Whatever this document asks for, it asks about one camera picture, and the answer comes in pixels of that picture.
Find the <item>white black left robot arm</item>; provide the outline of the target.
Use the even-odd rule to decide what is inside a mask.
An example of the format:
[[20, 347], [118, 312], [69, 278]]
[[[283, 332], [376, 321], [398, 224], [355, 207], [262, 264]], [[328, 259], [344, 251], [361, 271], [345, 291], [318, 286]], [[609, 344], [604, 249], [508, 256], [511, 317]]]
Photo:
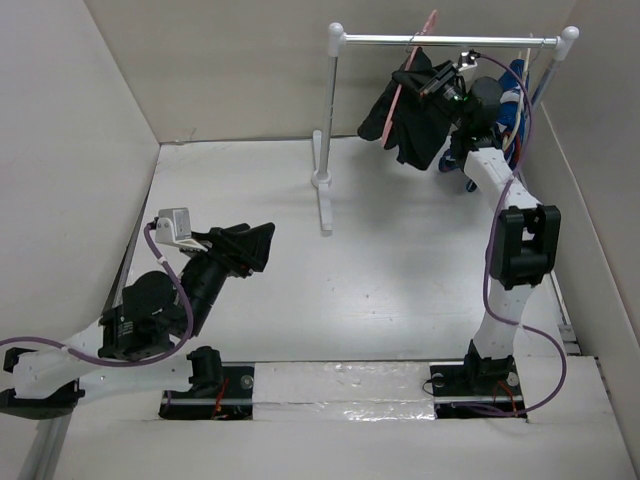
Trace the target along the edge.
[[143, 236], [160, 267], [125, 287], [119, 304], [64, 342], [2, 341], [2, 368], [11, 376], [2, 413], [49, 420], [129, 392], [217, 394], [225, 383], [220, 352], [185, 345], [202, 330], [227, 279], [265, 270], [275, 231], [273, 223], [241, 223], [177, 235], [168, 217], [155, 218]]

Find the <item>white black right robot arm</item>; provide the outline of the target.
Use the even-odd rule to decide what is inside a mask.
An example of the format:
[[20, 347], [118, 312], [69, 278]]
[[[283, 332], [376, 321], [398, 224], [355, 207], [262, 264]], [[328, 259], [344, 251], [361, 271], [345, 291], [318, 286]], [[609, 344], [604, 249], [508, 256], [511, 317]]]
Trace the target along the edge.
[[481, 77], [471, 85], [451, 61], [438, 67], [419, 94], [454, 125], [451, 154], [494, 211], [483, 280], [485, 314], [459, 364], [436, 365], [437, 396], [487, 395], [507, 380], [514, 339], [534, 289], [555, 264], [561, 213], [528, 192], [505, 159], [496, 121], [502, 89]]

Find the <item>black denim trousers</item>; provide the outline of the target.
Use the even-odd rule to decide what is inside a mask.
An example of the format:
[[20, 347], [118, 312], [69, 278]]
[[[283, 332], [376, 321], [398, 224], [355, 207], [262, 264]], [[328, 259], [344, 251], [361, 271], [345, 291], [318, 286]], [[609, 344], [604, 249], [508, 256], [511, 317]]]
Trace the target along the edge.
[[[357, 129], [357, 135], [366, 141], [380, 140], [385, 122], [399, 84], [390, 80], [369, 114]], [[398, 148], [396, 160], [420, 171], [426, 171], [440, 151], [451, 123], [435, 106], [423, 107], [419, 99], [402, 87], [392, 115], [392, 125], [385, 150]]]

